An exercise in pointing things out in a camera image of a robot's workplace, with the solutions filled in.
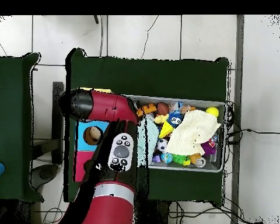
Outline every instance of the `green toy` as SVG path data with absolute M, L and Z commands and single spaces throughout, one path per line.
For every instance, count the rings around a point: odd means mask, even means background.
M 184 166 L 191 164 L 189 158 L 186 155 L 172 155 L 172 157 L 173 157 L 173 161 L 178 164 L 181 164 Z

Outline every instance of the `yellow toy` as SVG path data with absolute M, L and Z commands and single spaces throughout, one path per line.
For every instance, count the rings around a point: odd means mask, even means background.
M 164 123 L 166 121 L 166 119 L 168 119 L 169 117 L 169 114 L 167 115 L 158 115 L 155 117 L 155 123 L 156 124 L 161 124 L 161 123 Z
M 183 165 L 184 166 L 189 166 L 191 164 L 190 160 L 184 160 Z
M 80 87 L 81 89 L 85 89 L 85 90 L 92 90 L 93 88 L 89 88 L 89 87 Z M 99 92 L 103 92 L 103 93 L 112 93 L 111 89 L 93 89 L 95 91 L 99 91 Z
M 216 107 L 209 107 L 205 112 L 214 115 L 216 118 L 219 116 L 219 110 Z
M 172 125 L 170 125 L 166 120 L 164 121 L 163 127 L 161 129 L 159 138 L 163 138 L 167 136 L 169 133 L 171 133 L 174 130 Z

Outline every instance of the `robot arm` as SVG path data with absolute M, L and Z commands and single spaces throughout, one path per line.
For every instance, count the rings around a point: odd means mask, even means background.
M 132 224 L 137 169 L 136 109 L 130 99 L 111 93 L 74 89 L 60 98 L 71 117 L 109 121 L 91 160 L 76 200 L 59 224 Z

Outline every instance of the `white cloth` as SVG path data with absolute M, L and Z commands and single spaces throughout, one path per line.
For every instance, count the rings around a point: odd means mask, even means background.
M 200 144 L 208 141 L 221 126 L 217 118 L 201 110 L 188 111 L 171 133 L 165 152 L 175 155 L 204 155 Z

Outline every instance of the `gray plastic bin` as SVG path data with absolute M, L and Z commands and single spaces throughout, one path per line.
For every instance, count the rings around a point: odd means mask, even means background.
M 221 124 L 220 128 L 217 130 L 218 134 L 218 144 L 216 145 L 216 154 L 208 156 L 206 158 L 206 165 L 204 167 L 196 167 L 194 164 L 184 167 L 180 164 L 171 162 L 165 164 L 163 162 L 152 162 L 149 165 L 151 169 L 167 169 L 167 170 L 184 170 L 184 171 L 196 171 L 196 172 L 212 172 L 217 173 L 223 169 L 224 165 L 224 151 L 225 151 L 225 136 L 226 136 L 226 120 L 227 120 L 227 107 L 223 102 L 217 101 L 202 101 L 202 100 L 186 100 L 186 99 L 172 99 L 172 98 L 160 98 L 160 97 L 149 97 L 149 96 L 128 96 L 133 102 L 139 100 L 141 105 L 146 105 L 149 103 L 157 104 L 158 102 L 164 102 L 167 104 L 182 102 L 183 104 L 189 104 L 196 107 L 196 109 L 205 111 L 208 107 L 216 107 L 219 110 L 218 123 Z

